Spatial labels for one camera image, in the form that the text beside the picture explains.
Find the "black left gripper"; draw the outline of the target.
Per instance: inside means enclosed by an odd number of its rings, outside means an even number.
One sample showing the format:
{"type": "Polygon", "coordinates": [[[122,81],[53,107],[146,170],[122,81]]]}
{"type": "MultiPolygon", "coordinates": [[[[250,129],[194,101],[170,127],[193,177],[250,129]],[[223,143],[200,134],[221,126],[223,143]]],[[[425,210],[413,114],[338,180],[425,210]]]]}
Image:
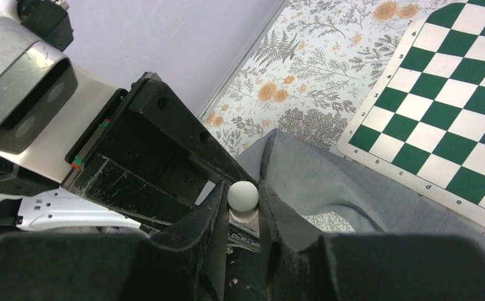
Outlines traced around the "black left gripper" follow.
{"type": "Polygon", "coordinates": [[[152,72],[117,90],[65,159],[66,190],[158,230],[193,212],[208,180],[255,183],[152,72]]]}

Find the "clear nail polish bottle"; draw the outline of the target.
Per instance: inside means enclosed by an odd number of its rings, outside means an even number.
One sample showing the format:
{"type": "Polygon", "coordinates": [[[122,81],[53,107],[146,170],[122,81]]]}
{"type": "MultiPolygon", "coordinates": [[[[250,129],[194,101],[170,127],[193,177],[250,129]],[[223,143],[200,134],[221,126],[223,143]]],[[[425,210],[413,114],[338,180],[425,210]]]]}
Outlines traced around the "clear nail polish bottle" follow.
{"type": "Polygon", "coordinates": [[[228,247],[243,248],[255,253],[260,252],[259,243],[259,220],[254,217],[249,222],[240,222],[234,218],[229,210],[229,232],[227,239],[228,247]]]}

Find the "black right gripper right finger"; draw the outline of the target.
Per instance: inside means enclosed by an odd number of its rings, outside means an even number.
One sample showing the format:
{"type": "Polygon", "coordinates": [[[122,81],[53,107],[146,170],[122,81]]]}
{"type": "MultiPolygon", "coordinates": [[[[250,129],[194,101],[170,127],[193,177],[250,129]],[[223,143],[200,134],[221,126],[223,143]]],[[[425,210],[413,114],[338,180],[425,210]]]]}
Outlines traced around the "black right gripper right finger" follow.
{"type": "Polygon", "coordinates": [[[270,300],[485,300],[485,252],[447,235],[325,233],[259,182],[270,300]]]}

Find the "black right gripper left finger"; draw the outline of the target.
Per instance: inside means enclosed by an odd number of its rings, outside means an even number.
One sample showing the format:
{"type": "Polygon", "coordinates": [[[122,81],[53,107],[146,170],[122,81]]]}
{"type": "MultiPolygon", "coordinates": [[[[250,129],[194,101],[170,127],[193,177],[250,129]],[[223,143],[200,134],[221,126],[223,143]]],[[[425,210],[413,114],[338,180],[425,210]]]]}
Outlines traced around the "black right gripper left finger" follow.
{"type": "Polygon", "coordinates": [[[222,300],[229,213],[219,182],[190,214],[135,233],[0,237],[0,300],[222,300]]]}

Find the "grey sleeved forearm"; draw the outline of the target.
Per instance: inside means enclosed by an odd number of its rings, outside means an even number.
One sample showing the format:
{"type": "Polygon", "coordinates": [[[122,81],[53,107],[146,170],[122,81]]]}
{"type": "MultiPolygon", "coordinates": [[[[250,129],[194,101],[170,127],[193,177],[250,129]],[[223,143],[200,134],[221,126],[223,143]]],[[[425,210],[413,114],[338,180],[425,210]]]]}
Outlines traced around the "grey sleeved forearm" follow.
{"type": "Polygon", "coordinates": [[[264,179],[298,214],[333,212],[355,233],[459,235],[481,245],[485,236],[403,185],[274,129],[240,153],[238,163],[264,179]]]}

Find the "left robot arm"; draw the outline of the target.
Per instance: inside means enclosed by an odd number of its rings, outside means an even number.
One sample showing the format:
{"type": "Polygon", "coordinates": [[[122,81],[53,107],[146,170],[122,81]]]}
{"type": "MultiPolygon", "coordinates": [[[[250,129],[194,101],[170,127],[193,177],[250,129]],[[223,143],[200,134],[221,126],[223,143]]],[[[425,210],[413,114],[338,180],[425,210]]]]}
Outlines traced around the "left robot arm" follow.
{"type": "Polygon", "coordinates": [[[65,53],[66,1],[0,1],[0,202],[24,231],[161,230],[248,173],[156,73],[117,88],[65,53]]]}

